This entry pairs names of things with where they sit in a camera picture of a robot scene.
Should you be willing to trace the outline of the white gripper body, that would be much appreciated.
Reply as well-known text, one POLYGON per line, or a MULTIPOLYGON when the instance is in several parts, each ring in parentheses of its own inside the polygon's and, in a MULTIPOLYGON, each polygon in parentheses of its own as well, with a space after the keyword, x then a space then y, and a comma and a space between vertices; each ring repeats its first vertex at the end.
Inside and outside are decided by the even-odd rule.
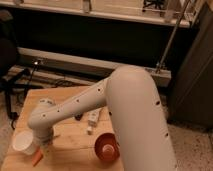
POLYGON ((54 130, 52 127, 34 131, 34 140, 37 144, 46 144, 53 139, 54 130))

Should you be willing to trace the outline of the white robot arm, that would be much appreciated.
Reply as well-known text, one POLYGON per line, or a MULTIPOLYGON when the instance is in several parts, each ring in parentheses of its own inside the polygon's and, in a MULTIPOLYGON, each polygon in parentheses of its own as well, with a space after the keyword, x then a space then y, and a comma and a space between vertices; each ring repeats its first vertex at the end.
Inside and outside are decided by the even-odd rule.
POLYGON ((38 143, 47 143, 56 123, 104 106, 110 113, 124 171, 178 171, 157 86, 142 67, 119 67, 64 102, 35 109, 28 127, 38 143))

